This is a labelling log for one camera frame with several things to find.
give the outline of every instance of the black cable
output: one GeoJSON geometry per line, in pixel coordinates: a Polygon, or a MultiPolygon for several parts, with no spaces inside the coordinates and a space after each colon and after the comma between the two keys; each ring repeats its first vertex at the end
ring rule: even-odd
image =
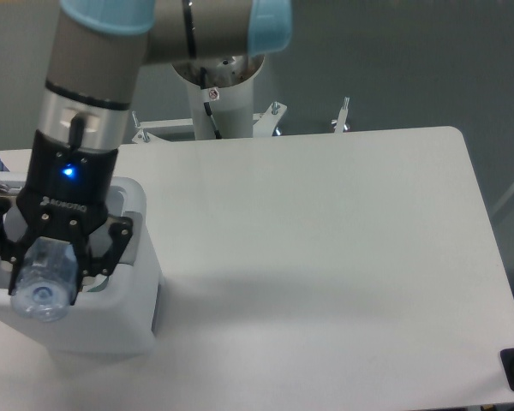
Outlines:
{"type": "MultiPolygon", "coordinates": [[[[200,90],[206,90],[206,75],[207,75],[206,69],[203,67],[200,68],[200,90]]],[[[215,123],[215,118],[213,118],[212,107],[209,104],[209,102],[204,103],[204,110],[206,111],[207,116],[209,117],[210,121],[212,122],[213,133],[215,134],[215,140],[222,140],[223,136],[219,132],[217,123],[215,123]]]]}
{"type": "Polygon", "coordinates": [[[185,19],[185,33],[187,35],[188,56],[196,59],[196,40],[194,39],[194,20],[192,17],[192,1],[182,0],[182,13],[185,19]]]}

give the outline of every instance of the white container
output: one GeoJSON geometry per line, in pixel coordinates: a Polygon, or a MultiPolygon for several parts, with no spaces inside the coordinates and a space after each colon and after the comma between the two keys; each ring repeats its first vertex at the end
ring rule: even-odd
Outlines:
{"type": "MultiPolygon", "coordinates": [[[[24,176],[10,173],[0,173],[0,179],[11,187],[24,182],[24,176]]],[[[52,350],[141,354],[152,348],[152,328],[164,278],[145,225],[146,196],[134,180],[115,177],[107,205],[111,212],[134,219],[131,241],[135,242],[128,245],[106,287],[80,292],[64,318],[42,323],[14,311],[7,290],[9,274],[0,266],[0,321],[52,350]],[[139,244],[134,249],[137,239],[139,244]]],[[[13,217],[10,223],[21,224],[13,217]]]]}

